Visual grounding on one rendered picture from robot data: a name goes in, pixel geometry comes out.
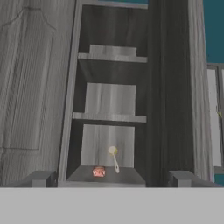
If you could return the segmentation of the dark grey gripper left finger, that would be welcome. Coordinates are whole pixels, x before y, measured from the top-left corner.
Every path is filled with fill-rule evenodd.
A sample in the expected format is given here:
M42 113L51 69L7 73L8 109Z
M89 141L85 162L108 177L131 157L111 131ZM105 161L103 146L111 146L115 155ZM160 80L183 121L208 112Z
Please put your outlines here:
M56 187L57 173L56 171L34 171L22 180L4 185L3 187Z

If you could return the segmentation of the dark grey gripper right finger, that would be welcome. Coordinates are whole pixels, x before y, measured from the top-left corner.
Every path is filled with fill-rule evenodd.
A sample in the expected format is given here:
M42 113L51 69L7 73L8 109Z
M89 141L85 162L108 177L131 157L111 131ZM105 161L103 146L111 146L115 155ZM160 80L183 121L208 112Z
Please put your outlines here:
M169 171L169 187L221 187L211 181L203 180L190 171Z

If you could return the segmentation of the grey wooden open cabinet door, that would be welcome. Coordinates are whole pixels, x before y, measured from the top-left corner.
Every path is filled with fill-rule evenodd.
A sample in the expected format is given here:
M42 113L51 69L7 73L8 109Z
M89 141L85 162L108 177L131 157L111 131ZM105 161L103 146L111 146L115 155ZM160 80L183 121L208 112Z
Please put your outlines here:
M213 179L203 0L149 0L146 183Z

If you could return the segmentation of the grey wooden panelled cabinet door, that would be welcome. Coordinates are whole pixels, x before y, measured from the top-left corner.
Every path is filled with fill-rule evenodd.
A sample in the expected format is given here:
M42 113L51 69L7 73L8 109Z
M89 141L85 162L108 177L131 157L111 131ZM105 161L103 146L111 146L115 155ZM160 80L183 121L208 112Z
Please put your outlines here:
M0 0L0 186L58 167L76 0Z

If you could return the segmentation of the grey wooden cabinet shelf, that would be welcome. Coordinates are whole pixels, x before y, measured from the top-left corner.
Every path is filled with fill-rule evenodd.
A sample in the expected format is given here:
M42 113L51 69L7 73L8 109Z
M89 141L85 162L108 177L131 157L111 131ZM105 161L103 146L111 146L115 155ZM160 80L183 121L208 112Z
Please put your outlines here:
M144 115L93 114L82 112L73 112L73 119L129 123L145 123L147 121Z
M91 53L78 53L78 59L80 60L106 60L106 61L119 61L119 62L134 62L134 63L147 63L147 57L136 56L123 56L123 55L111 55L111 54L91 54Z

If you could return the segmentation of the grey wooden open cabinet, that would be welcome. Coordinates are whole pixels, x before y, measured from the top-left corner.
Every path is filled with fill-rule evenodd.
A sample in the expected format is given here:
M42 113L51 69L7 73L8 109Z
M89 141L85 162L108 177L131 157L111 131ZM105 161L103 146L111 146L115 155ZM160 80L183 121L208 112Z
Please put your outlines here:
M144 187L147 121L73 119L73 112L147 118L147 63L78 59L78 53L147 57L147 7L77 0L59 157L60 187ZM109 147L115 146L117 173ZM103 166L106 175L93 175Z

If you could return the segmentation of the small red orange packet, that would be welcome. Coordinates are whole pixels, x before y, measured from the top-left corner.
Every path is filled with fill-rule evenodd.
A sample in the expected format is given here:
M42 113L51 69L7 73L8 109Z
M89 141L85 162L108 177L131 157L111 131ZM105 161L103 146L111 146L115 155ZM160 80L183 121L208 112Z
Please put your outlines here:
M103 178L106 175L106 170L103 166L96 166L93 169L93 175L97 178Z

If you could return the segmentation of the grey framed window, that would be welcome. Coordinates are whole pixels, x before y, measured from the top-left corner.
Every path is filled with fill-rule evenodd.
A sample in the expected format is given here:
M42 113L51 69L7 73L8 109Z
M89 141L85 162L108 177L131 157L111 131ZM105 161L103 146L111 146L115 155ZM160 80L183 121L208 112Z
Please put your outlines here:
M207 66L214 173L224 168L224 64Z

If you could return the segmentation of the pale yellow long-handled spoon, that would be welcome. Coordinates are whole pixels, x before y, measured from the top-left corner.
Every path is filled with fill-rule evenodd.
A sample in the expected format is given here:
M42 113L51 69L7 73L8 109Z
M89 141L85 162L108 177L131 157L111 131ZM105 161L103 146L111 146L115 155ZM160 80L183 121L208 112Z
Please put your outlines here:
M108 153L113 156L115 171L117 173L119 173L120 172L120 168L119 168L119 164L117 163L117 160L116 160L117 148L115 146L110 146L108 148Z

